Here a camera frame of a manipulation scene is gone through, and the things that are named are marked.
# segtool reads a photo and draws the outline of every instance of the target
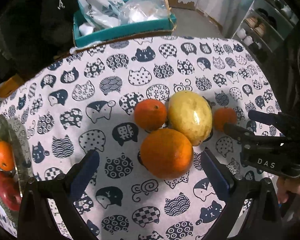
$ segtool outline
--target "floor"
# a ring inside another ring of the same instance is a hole
[[[217,26],[210,22],[208,17],[203,17],[196,11],[186,9],[173,8],[172,12],[177,18],[177,28],[173,35],[223,38]]]

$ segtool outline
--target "screw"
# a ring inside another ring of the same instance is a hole
[[[269,179],[269,178],[265,178],[265,182],[266,182],[266,184],[272,183],[271,179]]]
[[[64,173],[60,173],[60,174],[58,174],[57,176],[56,176],[56,178],[58,179],[58,180],[62,180],[62,179],[64,179],[65,178],[65,174]]]
[[[29,184],[32,184],[32,183],[34,183],[35,181],[36,181],[35,177],[31,177],[31,178],[28,179],[28,183],[29,183]]]
[[[237,180],[242,180],[242,179],[243,179],[243,176],[242,176],[241,174],[239,174],[239,173],[236,173],[236,174],[234,175],[234,177],[235,177]]]

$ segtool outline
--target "teal box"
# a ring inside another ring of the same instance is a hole
[[[118,38],[132,36],[138,33],[154,32],[154,31],[172,31],[177,24],[176,16],[171,13],[170,19],[161,19],[140,23],[132,23],[120,25],[114,28],[108,28],[101,31],[91,33],[86,36],[81,36],[79,26],[86,22],[81,11],[74,13],[73,35],[75,45],[78,48],[85,47],[95,41],[111,41]]]

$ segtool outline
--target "large orange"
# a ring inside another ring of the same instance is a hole
[[[4,171],[11,171],[14,169],[11,145],[5,141],[0,142],[0,168]]]
[[[237,123],[237,114],[232,108],[219,108],[213,116],[213,126],[217,131],[223,132],[225,123]]]
[[[149,134],[141,144],[143,165],[160,179],[176,179],[184,175],[193,161],[193,148],[182,133],[165,128]]]
[[[166,119],[166,107],[156,99],[143,100],[134,109],[134,121],[142,129],[148,131],[159,129]]]

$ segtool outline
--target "table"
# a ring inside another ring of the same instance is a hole
[[[76,206],[98,239],[197,239],[225,203],[200,167],[208,147],[232,173],[260,180],[273,175],[240,163],[241,145],[225,134],[194,147],[190,171],[159,180],[139,162],[147,132],[133,123],[135,105],[190,90],[214,112],[234,108],[238,124],[257,135],[278,136],[275,127],[248,119],[248,111],[280,111],[271,87],[251,55],[235,40],[163,36],[121,41],[65,58],[15,91],[0,105],[38,180],[66,173],[90,149],[100,166]],[[69,236],[53,201],[60,231]],[[250,206],[246,200],[242,213]],[[0,224],[16,228],[0,208]]]

